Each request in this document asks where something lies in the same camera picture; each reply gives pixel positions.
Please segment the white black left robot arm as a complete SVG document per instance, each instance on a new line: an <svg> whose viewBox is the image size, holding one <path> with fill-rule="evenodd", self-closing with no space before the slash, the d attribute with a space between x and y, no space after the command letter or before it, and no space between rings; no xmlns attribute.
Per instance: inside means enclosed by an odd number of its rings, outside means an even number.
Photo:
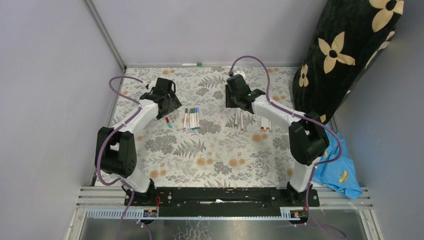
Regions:
<svg viewBox="0 0 424 240"><path fill-rule="evenodd" d="M138 99L112 91L133 102L136 107L122 121L112 127L102 127L97 133L95 168L98 180L105 186L121 181L136 192L136 199L144 206L152 204L155 192L150 187L153 181L137 169L135 131L143 129L154 119L160 120L182 106L176 95L176 84L166 78L157 78L154 86ZM101 172L116 176L116 180L106 182Z"/></svg>

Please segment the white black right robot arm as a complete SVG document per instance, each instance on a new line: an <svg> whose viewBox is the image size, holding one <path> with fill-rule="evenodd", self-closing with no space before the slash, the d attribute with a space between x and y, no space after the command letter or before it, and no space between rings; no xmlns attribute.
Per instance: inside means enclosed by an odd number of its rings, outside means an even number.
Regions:
<svg viewBox="0 0 424 240"><path fill-rule="evenodd" d="M314 112L306 114L268 100L264 91L250 89L244 77L234 73L226 80L225 106L258 115L287 130L295 165L286 198L293 206L301 205L307 199L305 190L314 164L330 144L318 115Z"/></svg>

